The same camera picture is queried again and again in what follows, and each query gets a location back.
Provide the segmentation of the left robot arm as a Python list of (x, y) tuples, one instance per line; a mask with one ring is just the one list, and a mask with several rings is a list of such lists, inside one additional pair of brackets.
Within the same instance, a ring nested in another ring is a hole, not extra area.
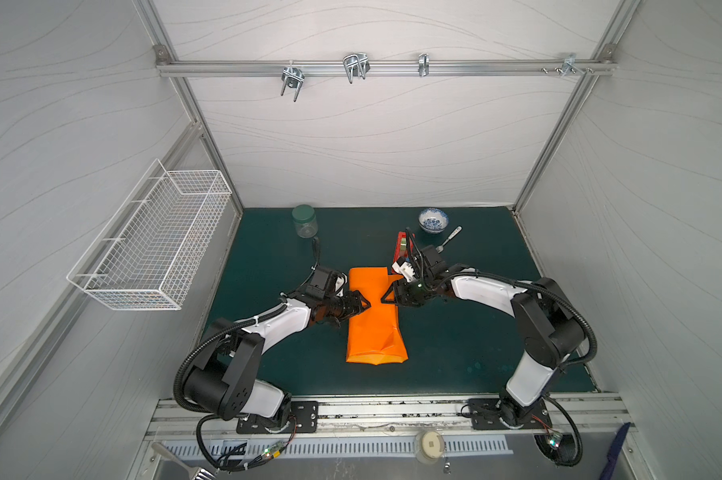
[(222, 420), (256, 416), (282, 429), (291, 414), (291, 395), (257, 378), (263, 355), (287, 337), (324, 320), (346, 321), (371, 308), (347, 276), (315, 266), (296, 289), (260, 314), (219, 318), (180, 364), (173, 397), (181, 408)]

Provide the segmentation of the orange wrapping paper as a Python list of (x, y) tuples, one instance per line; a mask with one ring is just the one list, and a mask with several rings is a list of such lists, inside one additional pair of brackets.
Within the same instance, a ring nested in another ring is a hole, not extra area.
[(382, 303), (383, 295), (398, 274), (385, 267), (357, 267), (350, 270), (350, 288), (359, 291), (371, 307), (350, 319), (347, 363), (382, 365), (403, 363), (408, 353), (399, 329), (398, 307)]

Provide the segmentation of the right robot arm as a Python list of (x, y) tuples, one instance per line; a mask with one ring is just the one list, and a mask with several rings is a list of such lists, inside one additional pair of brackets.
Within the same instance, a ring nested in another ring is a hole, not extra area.
[(522, 281), (465, 264), (449, 266), (434, 246), (409, 247), (391, 269), (400, 278), (381, 297), (384, 303), (421, 307), (443, 296), (479, 303), (515, 320), (524, 353), (493, 408), (510, 428), (523, 426), (560, 373), (597, 355), (593, 327), (551, 278)]

